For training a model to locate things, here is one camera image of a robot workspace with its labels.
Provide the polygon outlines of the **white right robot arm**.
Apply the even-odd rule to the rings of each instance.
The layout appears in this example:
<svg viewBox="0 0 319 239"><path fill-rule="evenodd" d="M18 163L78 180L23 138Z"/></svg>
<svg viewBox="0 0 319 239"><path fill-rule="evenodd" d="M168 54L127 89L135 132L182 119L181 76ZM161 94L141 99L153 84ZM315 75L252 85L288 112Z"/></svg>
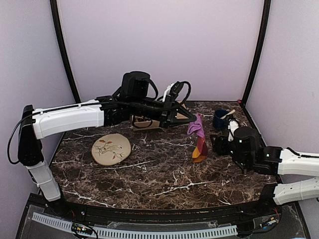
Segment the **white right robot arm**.
<svg viewBox="0 0 319 239"><path fill-rule="evenodd" d="M318 154L296 152L287 147L260 144L259 132L247 126L230 130L227 136L211 135L213 151L229 155L243 174L255 172L262 175L304 175L308 180L295 183L275 183L264 186L260 201L254 211L265 216L276 205L319 197Z"/></svg>

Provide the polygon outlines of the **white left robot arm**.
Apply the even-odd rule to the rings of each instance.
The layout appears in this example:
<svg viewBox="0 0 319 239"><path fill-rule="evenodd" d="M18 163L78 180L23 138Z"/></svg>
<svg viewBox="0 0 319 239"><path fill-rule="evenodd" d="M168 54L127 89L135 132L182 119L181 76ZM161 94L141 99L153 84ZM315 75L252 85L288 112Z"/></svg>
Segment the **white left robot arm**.
<svg viewBox="0 0 319 239"><path fill-rule="evenodd" d="M24 108L21 120L13 132L18 132L16 164L27 168L51 202L51 209L59 217L70 213L70 205L62 200L62 192L42 154L41 140L66 131L118 125L131 116L144 117L159 122L162 128L179 126L196 121L182 103L168 97L165 102L130 99L121 101L116 97L97 97L87 102L49 109Z"/></svg>

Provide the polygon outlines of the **purple maroon striped sock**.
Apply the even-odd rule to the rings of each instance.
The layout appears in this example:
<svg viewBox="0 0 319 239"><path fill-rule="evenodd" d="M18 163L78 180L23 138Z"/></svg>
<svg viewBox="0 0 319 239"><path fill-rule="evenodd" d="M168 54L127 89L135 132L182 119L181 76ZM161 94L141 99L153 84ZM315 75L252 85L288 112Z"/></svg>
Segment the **purple maroon striped sock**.
<svg viewBox="0 0 319 239"><path fill-rule="evenodd" d="M196 121L188 125L187 134L195 133L197 135L197 145L192 153L192 161L194 163L202 162L208 156L208 147L202 123L202 115L196 114Z"/></svg>

